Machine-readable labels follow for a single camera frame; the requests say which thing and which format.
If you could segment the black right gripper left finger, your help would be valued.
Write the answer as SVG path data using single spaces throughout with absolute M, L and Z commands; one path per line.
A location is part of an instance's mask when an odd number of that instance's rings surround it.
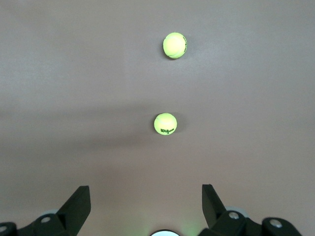
M 91 212 L 90 188 L 80 186 L 56 213 L 47 213 L 18 229 L 1 222 L 2 236 L 76 236 Z

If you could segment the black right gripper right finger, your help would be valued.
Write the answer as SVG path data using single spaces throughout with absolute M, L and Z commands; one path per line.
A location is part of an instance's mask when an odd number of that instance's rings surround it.
M 202 185 L 202 210 L 208 228 L 200 236 L 301 236 L 282 218 L 267 217 L 258 224 L 237 210 L 227 210 L 211 184 Z

